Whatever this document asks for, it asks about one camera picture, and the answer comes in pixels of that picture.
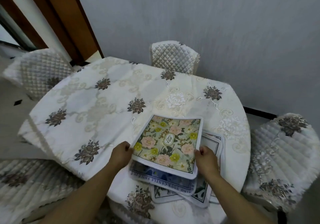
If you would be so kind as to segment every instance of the table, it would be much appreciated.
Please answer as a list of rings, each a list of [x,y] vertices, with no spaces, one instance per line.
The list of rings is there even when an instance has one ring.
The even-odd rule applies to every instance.
[[[241,191],[250,161],[250,129],[236,93],[223,82],[107,57],[58,83],[30,112],[19,134],[88,180],[106,165],[114,146],[132,143],[151,114],[202,116],[203,129],[224,135],[225,178]],[[220,223],[226,217],[218,204],[207,209],[184,200],[154,204],[147,187],[129,178],[126,167],[108,196],[160,223]]]

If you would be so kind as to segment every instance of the wall baseboard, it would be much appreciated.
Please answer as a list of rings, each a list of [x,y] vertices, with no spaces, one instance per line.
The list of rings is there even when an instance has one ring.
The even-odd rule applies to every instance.
[[[259,110],[256,110],[256,109],[247,108],[247,107],[243,107],[243,108],[244,108],[244,111],[246,113],[249,113],[249,114],[252,114],[252,115],[255,115],[255,116],[259,116],[259,117],[264,117],[264,118],[267,118],[267,119],[270,119],[270,120],[273,120],[274,118],[277,117],[277,115],[272,114],[272,113],[266,113],[266,112],[262,112],[262,111],[259,111]]]

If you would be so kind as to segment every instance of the floor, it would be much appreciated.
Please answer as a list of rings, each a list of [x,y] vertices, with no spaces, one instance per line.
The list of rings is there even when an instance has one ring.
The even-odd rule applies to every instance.
[[[0,74],[11,62],[10,59],[0,57]],[[12,159],[21,156],[24,158],[47,159],[42,151],[32,145],[22,143],[16,135],[22,122],[35,104],[36,102],[31,101],[21,88],[0,77],[0,118],[2,119],[0,120],[0,159]],[[247,117],[251,129],[255,129],[268,121],[268,119],[251,114],[247,114]],[[296,210],[288,215],[288,223],[318,223],[320,219],[319,203],[320,178],[306,192]],[[257,208],[277,223],[276,214],[268,213],[261,206],[257,206]]]

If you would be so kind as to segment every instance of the embroidered tablecloth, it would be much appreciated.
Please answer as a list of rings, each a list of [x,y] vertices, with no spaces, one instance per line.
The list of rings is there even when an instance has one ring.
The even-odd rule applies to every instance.
[[[90,179],[122,141],[132,143],[151,114],[203,117],[203,129],[226,139],[226,180],[240,191],[250,161],[250,129],[229,84],[137,64],[114,57],[98,60],[65,78],[30,112],[19,134],[65,168]],[[148,185],[128,176],[114,179],[108,196],[159,223],[220,223],[218,204],[200,209],[180,200],[151,202]]]

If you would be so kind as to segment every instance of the yellow flower print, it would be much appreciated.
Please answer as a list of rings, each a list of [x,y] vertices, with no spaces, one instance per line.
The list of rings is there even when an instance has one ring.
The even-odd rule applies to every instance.
[[[196,140],[198,138],[198,134],[197,133],[190,133],[189,137],[191,140]]]
[[[157,155],[158,154],[158,149],[157,148],[152,148],[150,152],[151,152],[152,155]]]
[[[180,155],[178,153],[172,154],[170,156],[170,160],[175,162],[175,163],[177,163],[179,161],[179,159],[180,159]]]
[[[133,147],[136,151],[141,151],[142,150],[142,145],[139,143],[139,142],[137,142],[135,145],[134,145],[134,147]]]

